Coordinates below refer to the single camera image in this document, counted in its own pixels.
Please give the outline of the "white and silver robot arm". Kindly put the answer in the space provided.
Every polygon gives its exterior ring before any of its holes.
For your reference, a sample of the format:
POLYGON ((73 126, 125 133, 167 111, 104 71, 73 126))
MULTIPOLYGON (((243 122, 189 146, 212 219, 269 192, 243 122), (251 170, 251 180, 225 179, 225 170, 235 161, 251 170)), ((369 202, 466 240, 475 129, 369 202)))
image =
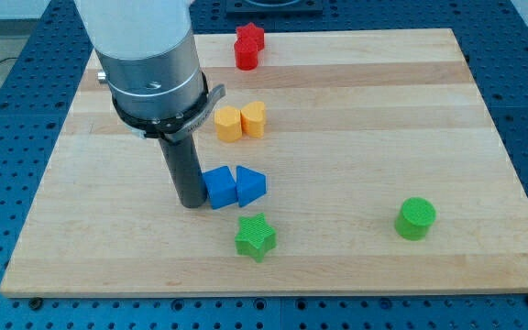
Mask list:
POLYGON ((178 142, 226 93, 209 87, 190 16, 191 0, 77 0, 104 82, 122 121, 146 138, 178 142))

